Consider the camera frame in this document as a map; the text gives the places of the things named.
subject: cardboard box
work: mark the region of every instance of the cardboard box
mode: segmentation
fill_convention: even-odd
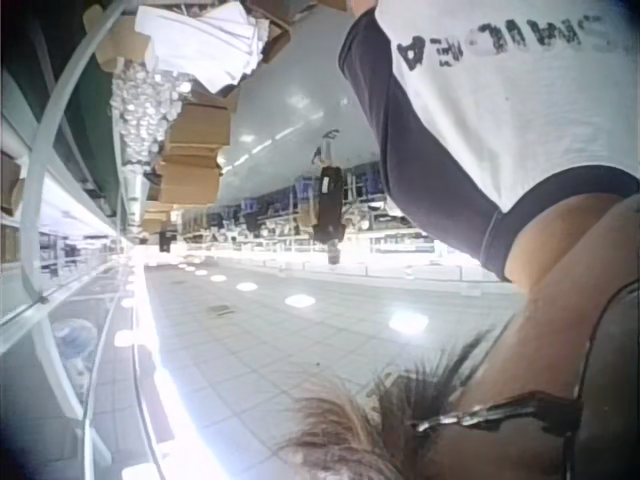
[[[317,5],[346,12],[347,0],[248,0],[251,8],[259,8],[282,22],[291,25]]]
[[[174,205],[210,205],[218,198],[220,170],[175,163],[158,166],[162,175],[160,202]]]
[[[99,5],[93,5],[83,15],[82,20],[87,32],[100,21],[104,11]],[[144,63],[145,54],[151,37],[136,32],[135,16],[122,16],[111,27],[96,48],[96,59],[105,72],[114,72],[118,68],[118,58]]]
[[[231,142],[231,112],[225,108],[187,104],[171,125],[166,155],[214,156]]]
[[[173,205],[160,202],[149,202],[145,204],[145,212],[165,212],[169,214],[173,210]]]
[[[143,218],[142,219],[142,230],[147,232],[149,235],[160,232],[163,228],[168,226],[168,222],[166,220],[155,219],[155,218]]]
[[[238,111],[240,87],[233,86],[233,88],[231,88],[230,92],[228,93],[225,92],[225,94],[220,93],[219,95],[213,95],[200,82],[195,81],[193,82],[193,87],[191,89],[191,98],[192,101],[190,103],[195,103],[197,105],[207,105],[210,107],[226,108],[230,112],[236,113]]]
[[[0,207],[5,215],[13,217],[22,204],[24,178],[20,178],[21,167],[11,158],[2,155],[0,166]]]
[[[333,8],[334,10],[339,10],[341,12],[349,11],[349,3],[347,0],[316,0],[319,5],[324,5],[325,7]]]
[[[187,165],[191,167],[220,169],[217,155],[210,157],[205,157],[203,155],[166,155],[162,157],[162,161],[164,163]]]

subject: metal frame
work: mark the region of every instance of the metal frame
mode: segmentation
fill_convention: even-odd
[[[39,252],[37,236],[39,221],[36,220],[34,222],[34,219],[40,218],[42,185],[49,159],[53,152],[53,142],[71,93],[78,83],[82,71],[127,3],[126,0],[114,1],[105,11],[95,29],[87,33],[87,36],[75,50],[51,93],[51,98],[42,115],[42,121],[33,142],[29,169],[24,183],[24,200],[20,219],[23,283],[25,290],[33,300],[38,300],[42,295],[35,269],[37,253]]]
[[[38,232],[45,174],[47,171],[51,170],[51,167],[54,166],[55,159],[57,158],[53,149],[55,136],[61,126],[67,103],[69,102],[71,94],[78,83],[80,75],[93,55],[99,42],[109,32],[111,26],[119,18],[128,3],[129,2],[127,0],[115,0],[103,14],[95,28],[87,33],[86,37],[75,50],[71,59],[67,63],[64,72],[51,92],[51,97],[49,98],[49,102],[45,108],[40,125],[37,127],[33,144],[31,145],[32,148],[24,183],[23,203],[20,216],[20,250],[22,282],[27,294],[36,302],[44,300],[42,285],[38,275],[39,268],[37,268],[36,263],[40,251]],[[5,76],[9,77],[9,75],[5,75],[5,72],[3,71],[3,80]],[[64,168],[64,165],[61,165],[61,167],[62,168],[59,168],[58,166],[54,171],[63,177],[66,173],[67,178],[65,178],[65,181],[62,183],[63,188],[68,187],[73,189],[75,187],[76,190],[79,189],[77,183],[72,178],[69,178],[71,175],[66,168]],[[92,213],[96,212],[96,210],[99,211],[95,205],[93,205],[93,207]],[[98,217],[102,217],[103,221],[106,220],[104,219],[104,215],[99,215]],[[116,231],[119,230],[119,225],[116,225],[115,227]],[[71,291],[71,286],[67,289],[61,289],[61,291],[58,291],[58,297],[60,298],[59,301],[66,298]],[[12,338],[19,338],[24,335],[26,331],[29,331],[29,329],[31,330],[36,354],[42,363],[47,380],[54,391],[60,407],[64,414],[69,418],[81,420],[83,418],[83,409],[77,397],[73,393],[73,388],[70,385],[64,366],[62,365],[62,361],[57,352],[55,340],[51,331],[51,324],[48,321],[47,313],[56,305],[56,303],[51,300],[52,299],[50,298],[49,302],[46,304],[44,304],[44,302],[42,302],[43,304],[36,304],[27,312],[27,314],[25,314],[25,319],[30,317],[32,319],[31,322],[26,322],[25,319],[17,323],[12,322],[10,325],[13,325],[15,329],[18,329],[15,331],[14,335],[12,335]],[[80,434],[90,435],[91,443],[93,448],[95,448],[96,460],[99,463],[103,465],[111,463],[111,454],[109,450],[93,429],[85,430],[84,432],[80,432]]]

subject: white paper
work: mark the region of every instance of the white paper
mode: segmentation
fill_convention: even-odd
[[[135,28],[151,37],[148,68],[192,74],[216,93],[258,66],[269,22],[256,21],[239,2],[230,2],[198,18],[142,6]]]

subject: light fixture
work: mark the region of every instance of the light fixture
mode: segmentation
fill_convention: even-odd
[[[242,165],[244,162],[247,161],[247,158],[249,158],[249,155],[243,155],[241,156],[236,163],[233,164],[234,167],[237,167],[238,165]]]
[[[389,321],[389,327],[405,335],[416,335],[424,331],[429,323],[426,315],[413,312],[398,312]]]
[[[296,129],[296,127],[289,127],[283,131],[281,131],[280,133],[278,133],[274,138],[276,140],[280,140],[282,137],[285,137],[287,135],[289,135],[291,132],[293,132]]]
[[[135,335],[133,330],[119,330],[113,338],[113,344],[116,347],[126,348],[133,345]]]
[[[311,103],[311,99],[306,95],[297,94],[297,95],[293,95],[292,97],[289,97],[287,99],[287,103],[292,107],[304,108],[307,105],[309,105],[309,103]]]
[[[236,288],[241,292],[252,292],[253,290],[257,289],[258,286],[252,282],[243,282],[236,285]]]
[[[269,145],[271,145],[272,142],[273,142],[273,140],[271,140],[271,139],[267,140],[266,142],[258,145],[256,148],[251,150],[251,153],[258,153],[263,148],[267,148]]]
[[[310,297],[309,295],[299,294],[299,295],[292,295],[290,297],[287,297],[284,303],[286,303],[290,307],[306,308],[316,303],[316,299],[313,297]]]

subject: hair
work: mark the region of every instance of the hair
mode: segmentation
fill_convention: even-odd
[[[432,368],[416,365],[386,386],[373,390],[375,416],[344,388],[298,401],[301,428],[282,447],[309,479],[423,480],[437,475],[430,457],[437,432],[417,434],[416,421],[450,411],[461,369],[486,333],[465,344],[457,355],[442,355]]]

